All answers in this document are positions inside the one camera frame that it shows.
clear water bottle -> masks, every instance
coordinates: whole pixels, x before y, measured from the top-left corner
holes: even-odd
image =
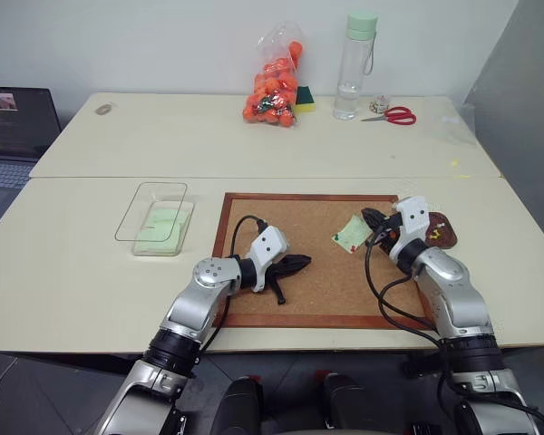
[[[376,27],[377,17],[373,14],[356,12],[348,16],[345,48],[333,109],[333,115],[339,120],[351,120],[355,117],[363,89],[363,78],[373,70]]]

white table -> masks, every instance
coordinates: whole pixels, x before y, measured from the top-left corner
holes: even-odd
[[[96,93],[31,177],[407,178],[497,177],[445,97],[393,99],[412,126],[332,116],[332,98],[296,127],[247,125],[245,97]],[[103,104],[112,110],[101,116]],[[363,101],[368,108],[368,100]]]
[[[0,351],[143,351],[211,253],[226,191],[423,194],[450,218],[460,239],[450,253],[470,269],[499,343],[544,343],[544,235],[504,179],[184,179],[196,208],[181,254],[136,257],[114,232],[144,180],[28,183],[0,221]],[[425,346],[393,330],[230,328],[212,349]]]

cork board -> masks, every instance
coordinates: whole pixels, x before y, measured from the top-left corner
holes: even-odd
[[[234,295],[227,327],[392,328],[381,316],[376,298],[364,277],[364,248],[349,254],[331,240],[353,214],[363,208],[392,212],[396,196],[387,195],[286,195],[226,193],[213,256],[227,256],[232,233],[245,215],[256,215],[279,227],[287,236],[291,254],[312,257],[312,262],[278,282],[287,302],[277,304],[271,289],[255,294],[250,288]],[[242,224],[236,254],[244,256],[257,237],[254,222]],[[371,256],[371,274],[378,289],[403,274],[379,248]],[[413,281],[393,287],[387,300],[424,318],[417,286]],[[391,313],[411,327],[418,323]]]

black cable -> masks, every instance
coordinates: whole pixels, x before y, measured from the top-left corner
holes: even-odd
[[[445,373],[441,373],[439,377],[439,381],[437,381],[437,403],[439,404],[439,407],[442,409],[445,416],[453,421],[452,414],[445,408],[445,404],[443,403],[443,385],[445,384]]]
[[[260,219],[259,217],[256,217],[254,215],[245,215],[242,219],[238,221],[236,224],[236,227],[234,228],[234,234],[232,234],[232,243],[229,247],[229,256],[233,256],[236,253],[236,236],[238,235],[239,228],[241,227],[242,223],[248,219],[253,219],[256,222],[258,222]]]
[[[238,223],[236,224],[236,227],[234,228],[234,233],[232,234],[232,242],[229,248],[229,256],[233,256],[234,253],[236,252],[236,236],[238,235],[238,231],[241,225],[248,219],[253,219],[257,223],[262,222],[262,219],[254,215],[245,215],[242,219],[238,221]],[[221,318],[219,319],[218,326],[216,326],[216,330],[214,331],[214,333],[210,336],[210,338],[206,341],[206,343],[203,345],[203,347],[199,351],[198,359],[196,360],[197,363],[199,363],[199,361],[201,360],[201,357],[208,350],[211,343],[215,340],[216,336],[218,336],[219,330],[226,322],[226,318],[228,317],[230,300],[231,300],[231,296],[230,295],[226,296],[226,305],[224,305],[224,312],[222,313]]]
[[[377,298],[379,301],[379,311],[381,312],[381,315],[384,317],[384,319],[389,322],[390,324],[396,326],[399,329],[402,329],[408,333],[419,335],[420,337],[424,338],[425,340],[429,340],[433,344],[435,344],[435,347],[440,348],[441,344],[439,341],[435,340],[433,337],[431,337],[429,334],[424,333],[422,331],[419,331],[418,329],[414,329],[410,326],[405,326],[404,324],[400,324],[399,322],[395,321],[385,310],[384,305],[387,301],[384,300],[384,296],[387,294],[387,292],[395,287],[396,285],[406,283],[412,278],[411,275],[406,275],[403,278],[399,278],[395,281],[392,281],[392,283],[387,284],[385,287],[383,287],[383,290],[381,290],[381,293],[378,294]]]
[[[371,277],[371,270],[369,268],[369,261],[370,261],[370,258],[371,258],[371,252],[373,250],[374,242],[377,239],[377,237],[379,237],[379,235],[383,231],[384,231],[384,227],[379,227],[379,228],[376,229],[376,231],[373,234],[373,237],[371,237],[371,240],[369,241],[369,244],[367,245],[366,254],[364,255],[364,276],[366,277],[366,281],[369,284],[369,288],[371,288],[371,291],[373,292],[374,297],[376,297],[377,299],[379,299],[379,292],[375,288],[374,283],[373,283],[373,278]],[[420,319],[416,315],[407,313],[404,310],[402,310],[400,308],[397,308],[393,304],[388,303],[387,301],[383,301],[383,304],[387,308],[389,308],[390,310],[395,311],[396,313],[398,313],[398,314],[400,314],[400,315],[402,315],[404,317],[407,317],[407,318],[409,318],[411,320],[414,320],[418,324],[422,324],[426,328],[429,328],[429,329],[437,332],[437,329],[435,328],[435,325],[433,323],[431,323],[431,322],[429,322],[427,320]]]
[[[231,299],[230,295],[226,296],[226,304],[224,305],[224,312],[221,315],[221,319],[219,319],[219,323],[218,323],[218,326],[216,326],[216,330],[210,336],[210,338],[206,341],[206,343],[203,345],[203,347],[201,348],[201,351],[199,351],[199,358],[200,359],[203,356],[203,354],[208,350],[209,345],[211,344],[211,342],[213,342],[214,339],[216,338],[216,336],[218,335],[219,330],[224,325],[224,322],[226,322],[226,317],[228,317],[229,300],[230,299]]]

plastic bag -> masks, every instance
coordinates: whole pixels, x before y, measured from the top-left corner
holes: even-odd
[[[254,78],[254,91],[242,112],[245,121],[290,127],[296,118],[298,80],[296,68],[302,55],[302,32],[294,23],[279,24],[257,44],[262,69]]]

